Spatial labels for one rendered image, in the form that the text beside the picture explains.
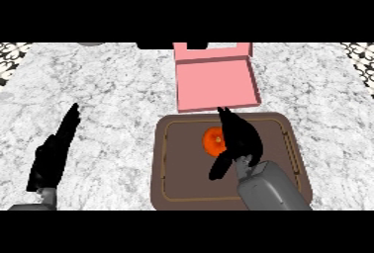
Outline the pink cardboard box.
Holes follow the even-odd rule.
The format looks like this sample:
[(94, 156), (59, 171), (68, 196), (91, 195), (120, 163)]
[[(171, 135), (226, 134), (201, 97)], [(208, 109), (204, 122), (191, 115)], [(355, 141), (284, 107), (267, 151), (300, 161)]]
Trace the pink cardboard box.
[(177, 108), (180, 113), (256, 107), (261, 104), (250, 57), (253, 43), (188, 49), (174, 43)]

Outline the brown tray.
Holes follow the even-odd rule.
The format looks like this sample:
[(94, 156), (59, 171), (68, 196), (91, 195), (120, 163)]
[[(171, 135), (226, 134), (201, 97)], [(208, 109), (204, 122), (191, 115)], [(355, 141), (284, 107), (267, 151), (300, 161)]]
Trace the brown tray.
[[(279, 113), (242, 113), (263, 141), (263, 160), (284, 169), (306, 200), (312, 185), (290, 120)], [(202, 135), (220, 125), (219, 115), (171, 115), (159, 119), (155, 131), (151, 203), (159, 211), (244, 211), (236, 193), (236, 172), (208, 179), (214, 162), (202, 149)]]

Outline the orange squash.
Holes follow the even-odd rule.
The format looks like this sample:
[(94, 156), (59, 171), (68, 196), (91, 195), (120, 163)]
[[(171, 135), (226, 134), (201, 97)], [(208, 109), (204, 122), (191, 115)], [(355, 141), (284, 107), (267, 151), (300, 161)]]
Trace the orange squash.
[(213, 157), (217, 157), (226, 150), (223, 131), (219, 126), (213, 126), (205, 130), (201, 138), (201, 144), (205, 153)]

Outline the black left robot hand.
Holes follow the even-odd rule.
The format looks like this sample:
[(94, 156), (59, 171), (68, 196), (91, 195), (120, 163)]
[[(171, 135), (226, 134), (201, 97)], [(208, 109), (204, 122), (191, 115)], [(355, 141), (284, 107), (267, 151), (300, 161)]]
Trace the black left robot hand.
[(56, 188), (59, 185), (69, 144), (80, 124), (78, 116), (78, 104), (72, 104), (62, 118), (57, 132), (47, 137), (44, 144), (35, 150), (28, 192), (37, 192), (43, 188)]

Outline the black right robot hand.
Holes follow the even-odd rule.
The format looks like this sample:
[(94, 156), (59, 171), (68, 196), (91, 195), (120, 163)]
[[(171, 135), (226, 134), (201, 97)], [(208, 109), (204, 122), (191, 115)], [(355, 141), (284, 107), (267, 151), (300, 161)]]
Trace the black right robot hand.
[(263, 142), (253, 125), (230, 112), (227, 108), (217, 108), (226, 150), (217, 155), (208, 171), (208, 180), (222, 179), (232, 162), (247, 158), (244, 165), (253, 167), (263, 156)]

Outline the black appliance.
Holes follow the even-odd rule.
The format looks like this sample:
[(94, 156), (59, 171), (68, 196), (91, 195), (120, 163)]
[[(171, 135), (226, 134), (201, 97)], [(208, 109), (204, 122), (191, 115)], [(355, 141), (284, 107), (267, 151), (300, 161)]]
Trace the black appliance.
[[(171, 42), (136, 42), (140, 49), (173, 49)], [(207, 49), (208, 42), (188, 42), (186, 49)]]

